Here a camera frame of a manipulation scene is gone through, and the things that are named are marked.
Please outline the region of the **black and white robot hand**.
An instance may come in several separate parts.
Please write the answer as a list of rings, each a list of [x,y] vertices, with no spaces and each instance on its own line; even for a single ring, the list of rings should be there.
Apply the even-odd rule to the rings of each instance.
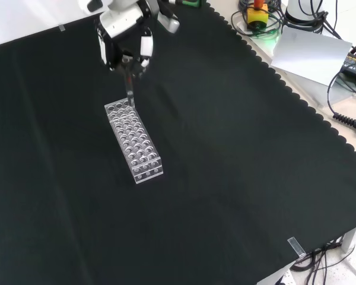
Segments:
[[[157,1],[78,1],[88,15],[107,8],[96,21],[101,61],[111,71],[121,70],[133,77],[142,75],[153,54],[153,36],[144,21],[160,11]],[[139,28],[141,33],[140,55],[121,49],[120,40]]]

